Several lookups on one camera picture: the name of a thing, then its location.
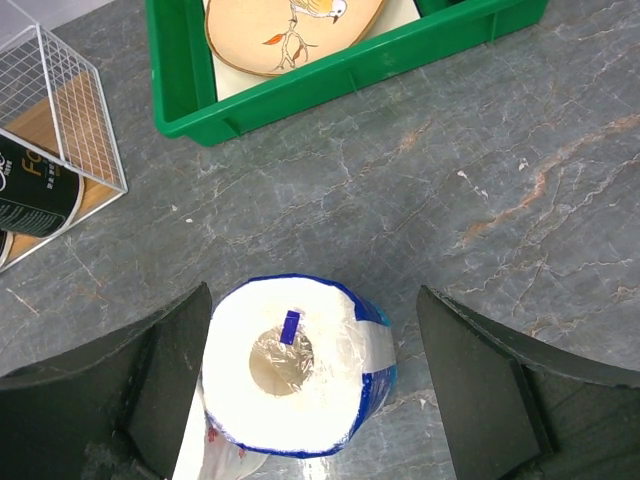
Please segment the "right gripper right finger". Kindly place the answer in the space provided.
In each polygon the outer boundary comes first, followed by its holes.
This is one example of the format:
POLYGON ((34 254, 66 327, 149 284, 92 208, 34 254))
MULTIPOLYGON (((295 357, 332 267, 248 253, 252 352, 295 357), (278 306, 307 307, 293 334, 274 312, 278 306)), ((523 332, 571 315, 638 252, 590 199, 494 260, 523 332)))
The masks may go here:
POLYGON ((459 479, 636 479, 639 374, 423 286, 417 316, 459 479))

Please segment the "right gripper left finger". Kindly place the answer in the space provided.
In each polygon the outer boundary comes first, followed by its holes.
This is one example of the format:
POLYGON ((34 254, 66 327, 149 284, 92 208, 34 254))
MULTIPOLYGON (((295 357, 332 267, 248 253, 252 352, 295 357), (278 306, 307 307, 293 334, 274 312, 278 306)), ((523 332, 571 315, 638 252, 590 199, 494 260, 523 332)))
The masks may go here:
POLYGON ((169 479, 212 313, 206 284, 1 378, 4 479, 169 479))

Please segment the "blue roll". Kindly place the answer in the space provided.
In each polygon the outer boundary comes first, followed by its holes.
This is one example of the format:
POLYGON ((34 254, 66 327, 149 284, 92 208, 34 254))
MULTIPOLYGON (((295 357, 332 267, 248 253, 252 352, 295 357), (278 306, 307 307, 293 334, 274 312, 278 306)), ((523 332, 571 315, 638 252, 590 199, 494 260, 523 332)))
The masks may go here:
POLYGON ((220 300, 200 382, 206 415, 229 441, 306 459, 344 449, 396 379, 379 307, 339 282, 281 274, 220 300))

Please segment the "black roll front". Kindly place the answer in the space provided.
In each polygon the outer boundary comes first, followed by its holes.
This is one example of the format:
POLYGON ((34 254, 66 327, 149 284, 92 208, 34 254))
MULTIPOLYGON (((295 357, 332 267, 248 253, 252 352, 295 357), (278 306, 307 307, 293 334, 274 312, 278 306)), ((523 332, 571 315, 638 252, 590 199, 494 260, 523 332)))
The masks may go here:
POLYGON ((4 230, 0 231, 0 266, 3 266, 10 254, 14 241, 14 235, 4 230))

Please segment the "black paper towel roll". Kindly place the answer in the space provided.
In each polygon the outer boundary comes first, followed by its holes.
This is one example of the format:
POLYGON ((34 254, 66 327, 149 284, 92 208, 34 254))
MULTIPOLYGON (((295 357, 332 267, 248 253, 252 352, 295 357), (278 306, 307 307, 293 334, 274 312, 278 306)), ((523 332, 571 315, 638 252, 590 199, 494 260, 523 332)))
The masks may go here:
POLYGON ((84 178, 8 134, 1 135, 1 228, 48 238, 67 228, 83 199, 84 178))

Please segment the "white wire wooden shelf rack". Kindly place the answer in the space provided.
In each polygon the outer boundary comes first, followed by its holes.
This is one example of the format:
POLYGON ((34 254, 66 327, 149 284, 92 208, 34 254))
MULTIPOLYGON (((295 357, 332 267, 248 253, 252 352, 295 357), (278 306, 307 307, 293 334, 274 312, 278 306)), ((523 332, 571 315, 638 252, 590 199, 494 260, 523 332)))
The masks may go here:
POLYGON ((128 191, 96 67, 38 24, 1 45, 1 135, 84 178, 82 203, 70 225, 48 238, 13 233, 6 263, 61 236, 128 191))

